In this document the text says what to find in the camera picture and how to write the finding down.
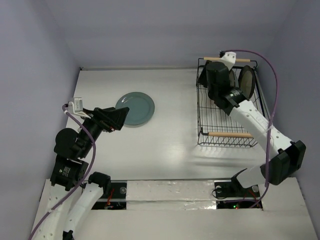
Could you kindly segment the teal blue plate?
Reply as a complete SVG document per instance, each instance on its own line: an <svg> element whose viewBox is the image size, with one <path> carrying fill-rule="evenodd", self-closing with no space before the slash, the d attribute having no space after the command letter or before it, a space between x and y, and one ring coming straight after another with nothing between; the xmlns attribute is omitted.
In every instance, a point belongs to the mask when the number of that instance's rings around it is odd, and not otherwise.
<svg viewBox="0 0 320 240"><path fill-rule="evenodd" d="M124 125L135 128L145 125L154 115L155 103L143 92L129 92L117 101L116 109L129 108Z"/></svg>

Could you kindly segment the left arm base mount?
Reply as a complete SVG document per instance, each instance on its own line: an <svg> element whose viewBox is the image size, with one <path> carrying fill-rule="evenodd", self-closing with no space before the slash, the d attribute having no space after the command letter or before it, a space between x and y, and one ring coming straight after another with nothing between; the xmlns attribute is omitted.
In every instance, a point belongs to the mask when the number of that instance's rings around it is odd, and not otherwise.
<svg viewBox="0 0 320 240"><path fill-rule="evenodd" d="M127 182L126 181L112 181L108 192L105 197L111 196L111 199L125 200L127 194Z"/></svg>

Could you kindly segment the grey patterned plate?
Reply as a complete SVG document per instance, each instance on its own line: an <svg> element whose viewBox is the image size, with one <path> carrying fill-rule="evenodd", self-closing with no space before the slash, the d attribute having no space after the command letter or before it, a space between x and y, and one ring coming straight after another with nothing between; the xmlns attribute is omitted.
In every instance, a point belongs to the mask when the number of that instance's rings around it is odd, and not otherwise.
<svg viewBox="0 0 320 240"><path fill-rule="evenodd" d="M229 81L232 88L237 88L239 86L238 77L232 69L229 71Z"/></svg>

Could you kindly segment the dark rimmed plate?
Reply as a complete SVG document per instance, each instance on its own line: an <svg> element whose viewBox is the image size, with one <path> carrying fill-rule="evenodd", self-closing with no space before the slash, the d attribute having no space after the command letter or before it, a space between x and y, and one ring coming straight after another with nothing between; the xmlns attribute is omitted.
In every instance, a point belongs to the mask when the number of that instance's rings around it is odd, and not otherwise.
<svg viewBox="0 0 320 240"><path fill-rule="evenodd" d="M238 85L247 99L250 99L254 94L256 80L254 70L249 65L245 65L239 73Z"/></svg>

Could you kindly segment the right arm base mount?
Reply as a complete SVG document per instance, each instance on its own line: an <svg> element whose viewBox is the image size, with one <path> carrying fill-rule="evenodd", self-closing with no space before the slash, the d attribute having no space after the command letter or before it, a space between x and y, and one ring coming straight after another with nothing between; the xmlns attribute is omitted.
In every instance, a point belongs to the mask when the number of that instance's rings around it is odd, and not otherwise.
<svg viewBox="0 0 320 240"><path fill-rule="evenodd" d="M211 194L218 200L228 198L244 199L246 197L258 198L261 196L257 185L253 185L249 188L243 188L234 178L215 180Z"/></svg>

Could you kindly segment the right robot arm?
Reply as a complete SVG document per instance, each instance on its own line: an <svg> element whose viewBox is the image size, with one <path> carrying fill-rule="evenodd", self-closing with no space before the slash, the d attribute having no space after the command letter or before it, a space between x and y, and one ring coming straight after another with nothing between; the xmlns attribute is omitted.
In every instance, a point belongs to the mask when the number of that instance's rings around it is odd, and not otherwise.
<svg viewBox="0 0 320 240"><path fill-rule="evenodd" d="M254 70L246 65L238 76L238 87L232 81L232 69L219 61L207 60L199 82L208 90L208 97L231 119L241 124L264 149L262 165L244 169L231 178L230 190L242 196L249 187L259 184L274 186L300 169L306 145L292 141L278 131L250 100L257 81Z"/></svg>

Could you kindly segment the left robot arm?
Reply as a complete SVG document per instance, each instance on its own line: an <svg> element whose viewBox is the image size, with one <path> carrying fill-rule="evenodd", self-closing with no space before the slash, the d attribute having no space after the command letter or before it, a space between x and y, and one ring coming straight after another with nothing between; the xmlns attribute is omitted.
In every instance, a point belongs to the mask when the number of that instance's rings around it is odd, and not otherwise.
<svg viewBox="0 0 320 240"><path fill-rule="evenodd" d="M73 240L97 200L111 193L110 176L90 172L96 159L96 141L102 132L121 130L130 111L128 107L89 110L71 101L62 110L80 130L64 128L55 137L56 158L46 212L34 226L30 240Z"/></svg>

